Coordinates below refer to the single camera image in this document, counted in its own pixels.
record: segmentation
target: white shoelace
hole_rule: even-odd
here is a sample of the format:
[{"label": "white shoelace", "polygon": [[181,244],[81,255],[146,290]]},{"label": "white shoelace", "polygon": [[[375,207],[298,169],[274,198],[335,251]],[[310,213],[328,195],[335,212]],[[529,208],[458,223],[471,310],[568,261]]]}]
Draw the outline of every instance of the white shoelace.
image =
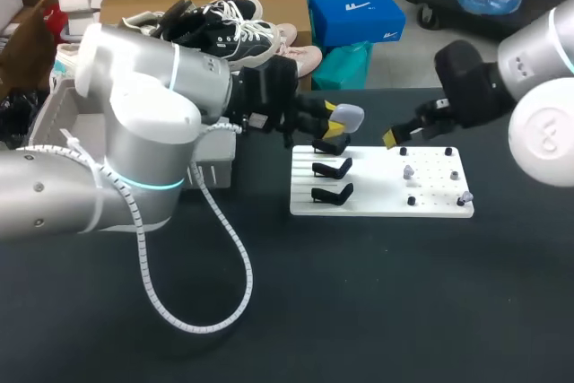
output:
[{"label": "white shoelace", "polygon": [[298,54],[305,54],[307,51],[305,50],[305,48],[296,48],[296,47],[287,47],[285,44],[281,44],[281,46],[279,47],[279,51],[277,51],[277,54],[279,56],[285,56],[287,57],[288,55],[291,56],[297,56]]},{"label": "white shoelace", "polygon": [[264,27],[263,20],[245,20],[241,11],[233,1],[221,1],[217,4],[209,4],[205,7],[204,13],[211,11],[222,17],[224,22],[235,25],[234,41],[238,40],[261,40],[261,37],[268,38],[273,42],[274,34],[270,28]]}]

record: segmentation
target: white logo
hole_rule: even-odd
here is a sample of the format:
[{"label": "white logo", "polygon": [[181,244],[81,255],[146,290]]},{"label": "white logo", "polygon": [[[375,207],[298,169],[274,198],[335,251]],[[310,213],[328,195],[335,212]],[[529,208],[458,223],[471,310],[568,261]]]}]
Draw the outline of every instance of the white logo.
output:
[{"label": "white logo", "polygon": [[364,8],[365,6],[369,6],[370,2],[367,2],[366,4],[347,4],[346,9],[347,11],[353,11],[355,9],[359,9],[359,8]]},{"label": "white logo", "polygon": [[542,134],[542,148],[547,152],[555,152],[558,150],[558,145],[554,142],[554,138],[558,133],[556,128],[556,118],[550,118],[540,129]]}]

